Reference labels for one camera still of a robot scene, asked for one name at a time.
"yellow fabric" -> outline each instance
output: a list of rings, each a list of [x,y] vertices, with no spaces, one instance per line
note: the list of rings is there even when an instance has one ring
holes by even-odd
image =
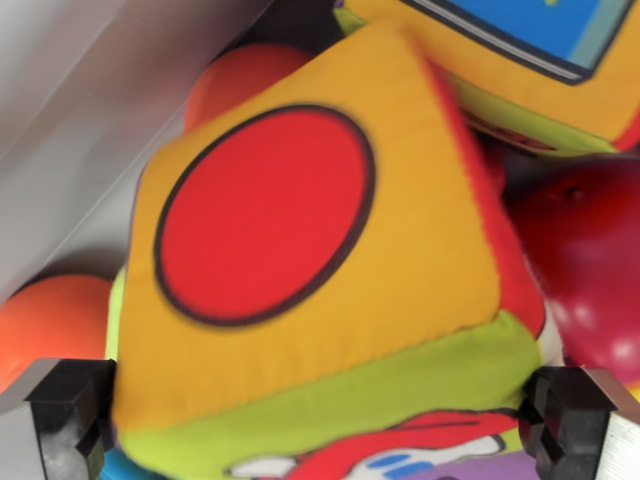
[[[411,28],[436,64],[480,89],[608,141],[640,109],[640,8],[633,7],[593,78],[571,86],[496,53],[398,0],[347,0],[368,22],[394,19]]]
[[[327,283],[273,321],[233,330],[192,321],[154,277],[165,200],[214,139],[292,103],[338,108],[366,132],[377,179],[361,238]],[[460,158],[427,66],[386,25],[363,28],[165,146],[143,174],[133,220],[113,410],[119,431],[204,418],[491,321],[498,274]]]

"cartoon print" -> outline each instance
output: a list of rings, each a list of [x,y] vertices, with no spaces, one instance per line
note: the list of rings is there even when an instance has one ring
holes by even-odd
[[[399,0],[529,68],[575,85],[596,71],[628,0]]]
[[[505,449],[499,434],[516,426],[515,412],[507,409],[435,411],[295,458],[240,462],[229,473],[259,480],[411,480],[441,465],[499,454]]]

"toy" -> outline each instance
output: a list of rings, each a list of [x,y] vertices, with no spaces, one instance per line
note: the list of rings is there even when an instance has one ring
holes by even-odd
[[[449,72],[470,125],[541,155],[640,142],[640,7],[627,0],[346,0],[353,30],[394,20]]]
[[[150,161],[113,407],[132,459],[172,478],[302,475],[305,452],[518,406],[558,345],[443,85],[402,29],[367,27]],[[517,451],[507,433],[475,453]],[[367,458],[396,447],[343,467],[374,474]],[[436,453],[397,466],[458,458]]]
[[[205,70],[189,94],[185,132],[266,90],[309,60],[308,53],[275,43],[245,45],[224,54]]]
[[[90,275],[33,283],[0,307],[0,392],[41,357],[103,358],[110,284]]]
[[[567,354],[640,380],[640,162],[571,167],[510,201]]]

